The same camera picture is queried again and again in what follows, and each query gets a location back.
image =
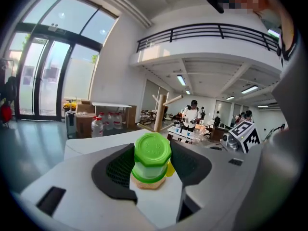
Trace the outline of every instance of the black and white marker cube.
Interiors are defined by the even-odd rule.
[[[246,154],[256,144],[260,144],[260,136],[253,122],[243,121],[229,133],[240,142],[243,152]]]

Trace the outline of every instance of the camera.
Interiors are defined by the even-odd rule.
[[[218,0],[207,0],[219,13],[224,13],[223,7],[218,3]]]

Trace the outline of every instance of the balcony railing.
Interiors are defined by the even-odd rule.
[[[269,51],[276,51],[278,40],[268,34],[244,26],[222,23],[200,23],[174,27],[152,34],[138,41],[137,52],[163,42],[196,38],[218,37],[221,39],[238,39],[265,47]]]

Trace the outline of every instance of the glass door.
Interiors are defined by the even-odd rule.
[[[66,43],[52,43],[40,73],[37,98],[35,96],[39,116],[57,116],[59,78],[69,48],[70,45]]]
[[[30,46],[26,49],[26,58],[21,66],[22,72],[19,80],[19,95],[17,114],[23,116],[34,116],[34,89],[36,85],[36,76],[38,66],[42,59],[46,46],[49,44],[48,39],[33,38]]]
[[[71,45],[51,38],[29,39],[21,61],[17,116],[61,120],[61,94]]]

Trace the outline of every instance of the plastic water bottle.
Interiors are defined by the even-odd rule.
[[[115,114],[115,120],[114,120],[115,129],[122,129],[122,116],[120,113]]]
[[[107,121],[106,121],[106,129],[111,130],[114,128],[114,118],[111,112],[108,113]]]
[[[92,138],[103,136],[102,119],[99,117],[96,117],[95,120],[92,121],[91,129],[92,129]]]
[[[106,129],[106,117],[105,117],[104,112],[100,112],[100,114],[99,114],[99,116],[98,116],[98,117],[102,119],[102,123],[103,123],[103,131],[104,131],[104,130]]]

